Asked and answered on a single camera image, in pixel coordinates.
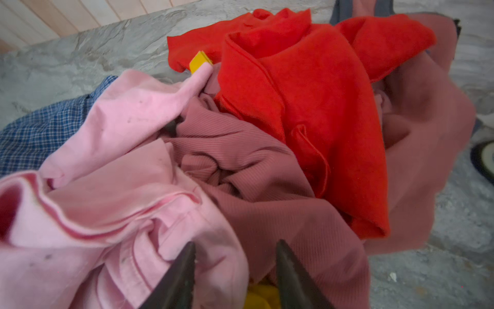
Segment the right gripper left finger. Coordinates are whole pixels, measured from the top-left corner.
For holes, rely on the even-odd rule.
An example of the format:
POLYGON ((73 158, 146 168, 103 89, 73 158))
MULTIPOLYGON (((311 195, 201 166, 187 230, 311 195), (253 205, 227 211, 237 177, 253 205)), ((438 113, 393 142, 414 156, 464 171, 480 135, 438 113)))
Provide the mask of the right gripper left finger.
POLYGON ((139 309, 191 309, 195 267, 196 245, 187 242, 139 309))

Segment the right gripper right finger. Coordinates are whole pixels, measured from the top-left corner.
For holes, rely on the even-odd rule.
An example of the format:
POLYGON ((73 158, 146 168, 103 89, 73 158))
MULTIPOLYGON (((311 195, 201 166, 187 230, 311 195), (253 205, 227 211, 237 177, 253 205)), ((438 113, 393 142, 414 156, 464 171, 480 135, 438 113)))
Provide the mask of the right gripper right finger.
POLYGON ((283 239, 276 245, 276 275, 282 309, 335 309, 283 239))

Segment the light pink cloth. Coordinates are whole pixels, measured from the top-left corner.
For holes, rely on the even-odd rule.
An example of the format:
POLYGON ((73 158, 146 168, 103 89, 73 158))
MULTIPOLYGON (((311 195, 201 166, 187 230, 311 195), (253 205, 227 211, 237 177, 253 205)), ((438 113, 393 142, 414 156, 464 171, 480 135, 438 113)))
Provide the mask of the light pink cloth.
POLYGON ((138 308, 188 242, 194 308, 242 308, 245 253, 160 130, 212 75, 163 84, 129 70, 37 171, 1 179, 2 308, 138 308))

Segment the blue checkered cloth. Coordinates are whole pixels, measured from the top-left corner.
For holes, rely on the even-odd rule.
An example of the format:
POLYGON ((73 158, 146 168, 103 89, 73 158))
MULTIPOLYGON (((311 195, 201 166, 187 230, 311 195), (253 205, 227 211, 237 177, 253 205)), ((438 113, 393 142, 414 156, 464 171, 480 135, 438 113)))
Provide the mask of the blue checkered cloth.
POLYGON ((116 79, 108 76, 89 94, 38 109, 3 128, 1 177, 40 168, 78 131, 96 100, 116 79))

